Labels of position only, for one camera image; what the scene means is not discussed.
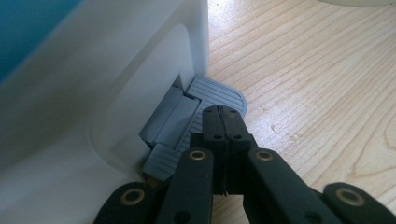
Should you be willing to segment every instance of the white curved surface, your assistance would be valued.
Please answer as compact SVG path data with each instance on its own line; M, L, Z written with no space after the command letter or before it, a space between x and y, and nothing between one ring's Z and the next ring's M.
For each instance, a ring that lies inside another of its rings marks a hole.
M0 87L0 222L86 223L140 180L144 123L207 68L201 1L87 1Z

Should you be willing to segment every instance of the teal object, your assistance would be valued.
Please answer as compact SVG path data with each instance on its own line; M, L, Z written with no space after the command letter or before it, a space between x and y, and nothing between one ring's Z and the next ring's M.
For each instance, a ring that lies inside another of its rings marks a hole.
M82 0L0 2L0 83Z

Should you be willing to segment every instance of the gray plastic part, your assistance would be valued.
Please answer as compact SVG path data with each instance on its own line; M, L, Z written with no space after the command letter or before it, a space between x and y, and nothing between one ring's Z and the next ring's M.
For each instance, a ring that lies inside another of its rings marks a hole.
M176 148L199 103L198 99L185 97L182 90L171 87L139 136L152 147L162 144Z
M163 144L156 144L146 161L143 171L155 178L165 180L170 177L176 167L182 152L190 148L190 138L192 133L202 132L202 111L212 105L227 105L236 109L242 117L247 112L247 102L243 94L231 87L225 86L209 77L196 77L191 83L186 96L199 99L200 104L195 109L190 123L185 129L182 137L178 139L176 147L167 147ZM183 111L173 110L173 113L184 114Z

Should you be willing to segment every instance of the brass insert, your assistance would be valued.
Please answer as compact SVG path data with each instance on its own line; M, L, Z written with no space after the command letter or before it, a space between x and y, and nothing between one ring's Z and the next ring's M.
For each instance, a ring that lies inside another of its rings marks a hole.
M206 153L200 150L190 152L190 159L195 161L201 161L206 157Z
M340 188L335 192L335 194L337 195L338 199L349 205L364 205L364 199L352 189Z
M271 161L274 157L271 153L265 151L258 151L256 158L262 161Z
M142 202L144 198L145 198L145 191L143 191L142 189L128 189L122 194L120 200L122 204L129 206L129 205L136 205Z

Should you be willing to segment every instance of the light wooden surface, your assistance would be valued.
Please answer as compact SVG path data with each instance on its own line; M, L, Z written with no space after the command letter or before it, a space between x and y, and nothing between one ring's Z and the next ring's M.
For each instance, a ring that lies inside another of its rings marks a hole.
M209 76L309 186L347 182L396 213L396 6L209 0ZM215 197L212 223L248 223Z

